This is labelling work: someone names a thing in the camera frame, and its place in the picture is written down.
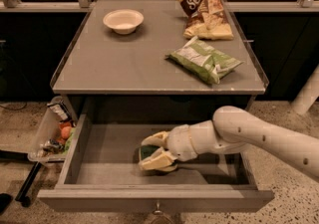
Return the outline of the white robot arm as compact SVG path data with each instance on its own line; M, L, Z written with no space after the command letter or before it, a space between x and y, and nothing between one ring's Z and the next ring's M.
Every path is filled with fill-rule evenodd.
M233 106L217 109L212 119L180 125L145 138L139 150L142 170L173 171L177 161L201 154L233 154L255 145L316 180L319 139L266 122Z

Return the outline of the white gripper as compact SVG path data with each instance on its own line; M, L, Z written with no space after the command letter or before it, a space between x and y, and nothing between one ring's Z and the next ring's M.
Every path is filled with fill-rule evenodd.
M189 161L197 158L197 153L191 143L190 128L187 124L177 126L170 132L160 131L150 135L142 141L142 145L154 145L158 146L159 149L150 157L139 161L141 170L172 172L177 168L176 159Z

